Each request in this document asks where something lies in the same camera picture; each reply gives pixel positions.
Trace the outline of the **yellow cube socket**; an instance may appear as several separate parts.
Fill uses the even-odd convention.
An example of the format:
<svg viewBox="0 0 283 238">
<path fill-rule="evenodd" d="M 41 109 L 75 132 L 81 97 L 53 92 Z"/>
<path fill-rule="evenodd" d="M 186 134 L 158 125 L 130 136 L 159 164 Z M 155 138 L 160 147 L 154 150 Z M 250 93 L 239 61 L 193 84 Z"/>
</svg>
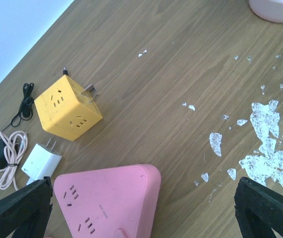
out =
<svg viewBox="0 0 283 238">
<path fill-rule="evenodd" d="M 75 141 L 103 119 L 92 95 L 68 75 L 63 75 L 35 100 L 42 128 Z"/>
</svg>

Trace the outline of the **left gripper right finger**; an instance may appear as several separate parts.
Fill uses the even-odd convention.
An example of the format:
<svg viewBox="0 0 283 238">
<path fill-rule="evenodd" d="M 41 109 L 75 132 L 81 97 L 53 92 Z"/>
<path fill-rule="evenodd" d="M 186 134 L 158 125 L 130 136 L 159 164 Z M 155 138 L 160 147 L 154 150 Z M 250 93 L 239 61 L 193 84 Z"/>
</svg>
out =
<svg viewBox="0 0 283 238">
<path fill-rule="evenodd" d="M 283 237 L 283 196 L 242 177 L 234 196 L 235 217 L 244 238 Z"/>
</svg>

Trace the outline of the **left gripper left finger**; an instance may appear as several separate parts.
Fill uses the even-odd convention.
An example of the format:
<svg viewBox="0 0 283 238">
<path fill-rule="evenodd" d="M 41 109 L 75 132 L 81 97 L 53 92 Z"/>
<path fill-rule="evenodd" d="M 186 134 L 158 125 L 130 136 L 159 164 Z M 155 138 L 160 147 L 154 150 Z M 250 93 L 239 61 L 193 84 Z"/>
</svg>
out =
<svg viewBox="0 0 283 238">
<path fill-rule="evenodd" d="M 0 200 L 0 238 L 43 238 L 53 209 L 51 179 L 44 177 Z"/>
</svg>

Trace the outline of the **pink triangular power socket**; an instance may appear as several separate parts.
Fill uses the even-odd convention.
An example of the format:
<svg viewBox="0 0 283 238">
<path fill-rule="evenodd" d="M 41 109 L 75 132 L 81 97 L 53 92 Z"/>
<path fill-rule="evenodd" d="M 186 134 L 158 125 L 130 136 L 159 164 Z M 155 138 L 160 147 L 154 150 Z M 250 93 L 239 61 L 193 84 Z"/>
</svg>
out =
<svg viewBox="0 0 283 238">
<path fill-rule="evenodd" d="M 141 164 L 60 175 L 54 193 L 74 238 L 148 238 L 160 185 Z"/>
</svg>

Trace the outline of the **round pink power strip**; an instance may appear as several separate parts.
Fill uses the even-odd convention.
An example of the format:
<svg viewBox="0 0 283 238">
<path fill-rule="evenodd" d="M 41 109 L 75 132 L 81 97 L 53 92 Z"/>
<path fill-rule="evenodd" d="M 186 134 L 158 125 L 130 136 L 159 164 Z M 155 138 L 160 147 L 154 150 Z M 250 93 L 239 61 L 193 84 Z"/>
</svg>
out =
<svg viewBox="0 0 283 238">
<path fill-rule="evenodd" d="M 283 0 L 249 0 L 251 10 L 260 18 L 283 23 Z"/>
</svg>

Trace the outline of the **black power adapter with cable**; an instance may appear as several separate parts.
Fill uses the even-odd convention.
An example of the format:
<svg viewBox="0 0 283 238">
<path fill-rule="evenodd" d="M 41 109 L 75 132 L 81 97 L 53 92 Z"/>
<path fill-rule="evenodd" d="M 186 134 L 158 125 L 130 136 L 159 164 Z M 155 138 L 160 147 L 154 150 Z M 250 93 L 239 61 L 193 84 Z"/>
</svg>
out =
<svg viewBox="0 0 283 238">
<path fill-rule="evenodd" d="M 19 104 L 17 113 L 12 120 L 0 130 L 0 170 L 17 169 L 26 152 L 27 133 L 20 132 L 20 136 L 17 137 L 16 140 L 13 138 L 7 140 L 4 131 L 11 127 L 17 129 L 22 121 L 32 119 L 34 104 L 34 99 L 32 98 L 33 89 L 34 83 L 25 83 L 23 85 L 23 99 Z"/>
</svg>

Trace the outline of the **white usb charger plug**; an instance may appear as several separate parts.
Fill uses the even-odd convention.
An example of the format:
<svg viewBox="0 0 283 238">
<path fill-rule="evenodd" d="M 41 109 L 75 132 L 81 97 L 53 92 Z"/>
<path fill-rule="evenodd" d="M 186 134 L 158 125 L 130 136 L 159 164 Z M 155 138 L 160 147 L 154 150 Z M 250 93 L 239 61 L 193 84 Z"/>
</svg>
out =
<svg viewBox="0 0 283 238">
<path fill-rule="evenodd" d="M 51 177 L 58 166 L 62 155 L 54 151 L 56 142 L 49 147 L 50 142 L 51 138 L 46 145 L 36 143 L 23 164 L 21 170 L 29 177 L 26 185 L 44 177 Z"/>
</svg>

